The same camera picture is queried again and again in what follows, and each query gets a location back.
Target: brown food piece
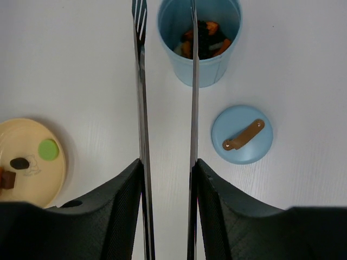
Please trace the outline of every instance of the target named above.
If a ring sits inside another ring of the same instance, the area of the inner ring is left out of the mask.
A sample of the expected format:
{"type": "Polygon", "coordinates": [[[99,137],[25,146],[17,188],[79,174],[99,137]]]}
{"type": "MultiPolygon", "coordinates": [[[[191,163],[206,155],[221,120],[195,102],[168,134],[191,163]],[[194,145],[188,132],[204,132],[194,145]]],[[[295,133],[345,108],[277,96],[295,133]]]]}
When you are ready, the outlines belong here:
{"type": "Polygon", "coordinates": [[[232,44],[231,40],[225,39],[223,41],[223,46],[212,57],[216,57],[216,56],[221,55],[222,53],[224,53],[229,48],[229,46],[231,44],[232,44]]]}
{"type": "Polygon", "coordinates": [[[191,59],[191,51],[190,51],[190,47],[191,47],[191,42],[189,41],[185,41],[184,43],[182,43],[182,46],[181,46],[181,51],[182,51],[182,55],[183,57],[185,58],[188,58],[188,59],[191,59]]]}
{"type": "Polygon", "coordinates": [[[15,186],[16,173],[15,172],[3,172],[1,176],[0,188],[5,190],[13,189],[15,186]]]}
{"type": "Polygon", "coordinates": [[[214,35],[219,30],[219,24],[209,21],[206,22],[208,35],[214,35]]]}
{"type": "Polygon", "coordinates": [[[181,42],[193,41],[193,40],[194,40],[194,31],[189,30],[182,36],[181,42]]]}
{"type": "Polygon", "coordinates": [[[0,167],[0,186],[1,186],[1,176],[2,176],[2,172],[4,171],[3,167],[0,167]]]}

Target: blue container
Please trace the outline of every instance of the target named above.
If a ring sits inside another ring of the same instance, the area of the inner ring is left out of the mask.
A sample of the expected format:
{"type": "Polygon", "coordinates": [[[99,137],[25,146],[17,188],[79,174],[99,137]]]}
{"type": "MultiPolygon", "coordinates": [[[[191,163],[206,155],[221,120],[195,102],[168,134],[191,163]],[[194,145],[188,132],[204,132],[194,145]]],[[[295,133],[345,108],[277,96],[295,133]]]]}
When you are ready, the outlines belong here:
{"type": "MultiPolygon", "coordinates": [[[[232,40],[221,55],[200,61],[200,87],[216,83],[226,72],[230,55],[242,28],[242,11],[238,0],[197,0],[197,17],[202,21],[217,22],[222,32],[232,40]]],[[[192,28],[189,0],[163,0],[157,17],[160,40],[169,55],[173,70],[186,85],[192,86],[193,62],[173,50],[181,36],[192,28]]]]}
{"type": "Polygon", "coordinates": [[[239,105],[224,110],[215,120],[211,131],[213,147],[220,157],[232,164],[251,164],[263,158],[270,150],[273,130],[268,118],[258,109],[239,105]],[[224,150],[226,139],[234,139],[256,119],[262,119],[265,127],[239,150],[224,150]]]}

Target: black oval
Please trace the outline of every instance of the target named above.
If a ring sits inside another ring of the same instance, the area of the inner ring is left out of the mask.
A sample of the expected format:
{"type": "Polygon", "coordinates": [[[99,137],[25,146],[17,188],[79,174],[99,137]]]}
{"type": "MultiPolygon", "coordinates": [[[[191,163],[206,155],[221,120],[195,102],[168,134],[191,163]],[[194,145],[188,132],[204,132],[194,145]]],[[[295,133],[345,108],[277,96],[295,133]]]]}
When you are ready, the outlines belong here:
{"type": "Polygon", "coordinates": [[[12,168],[16,170],[23,170],[29,168],[30,164],[27,159],[19,157],[11,160],[10,165],[12,168]]]}

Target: food in cup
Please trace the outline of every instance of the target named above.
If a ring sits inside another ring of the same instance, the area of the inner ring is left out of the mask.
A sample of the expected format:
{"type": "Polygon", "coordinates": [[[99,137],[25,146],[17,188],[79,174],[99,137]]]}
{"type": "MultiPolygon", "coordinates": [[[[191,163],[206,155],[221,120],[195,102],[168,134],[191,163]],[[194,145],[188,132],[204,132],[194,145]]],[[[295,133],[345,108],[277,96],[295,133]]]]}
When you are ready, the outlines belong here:
{"type": "Polygon", "coordinates": [[[5,171],[1,175],[1,183],[0,188],[9,190],[13,189],[15,187],[15,179],[16,179],[16,173],[5,171]]]}
{"type": "MultiPolygon", "coordinates": [[[[174,52],[179,56],[192,59],[194,31],[185,32],[174,52]]],[[[221,55],[232,44],[224,35],[220,25],[213,21],[198,21],[198,55],[200,60],[206,60],[221,55]]]]}
{"type": "Polygon", "coordinates": [[[1,180],[2,180],[2,173],[4,172],[4,168],[0,167],[0,186],[1,186],[1,180]]]}

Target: metal slotted spatula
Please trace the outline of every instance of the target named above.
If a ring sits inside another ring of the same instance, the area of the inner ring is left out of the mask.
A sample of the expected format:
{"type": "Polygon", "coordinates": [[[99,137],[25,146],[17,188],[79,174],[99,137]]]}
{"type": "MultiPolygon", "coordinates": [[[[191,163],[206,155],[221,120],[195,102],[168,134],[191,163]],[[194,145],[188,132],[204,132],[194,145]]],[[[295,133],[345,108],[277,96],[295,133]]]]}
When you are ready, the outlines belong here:
{"type": "Polygon", "coordinates": [[[146,75],[145,75],[145,39],[147,23],[147,1],[132,1],[134,48],[136,58],[136,86],[139,117],[140,160],[144,167],[144,185],[142,188],[142,208],[144,223],[145,259],[155,259],[152,187],[150,169],[150,151],[147,121],[146,75]]]}
{"type": "Polygon", "coordinates": [[[199,56],[196,1],[191,0],[191,15],[194,29],[193,43],[193,79],[192,108],[190,132],[190,174],[189,174],[189,212],[188,212],[188,253],[187,260],[196,260],[196,229],[197,229],[197,142],[198,142],[198,102],[199,102],[199,56]]]}

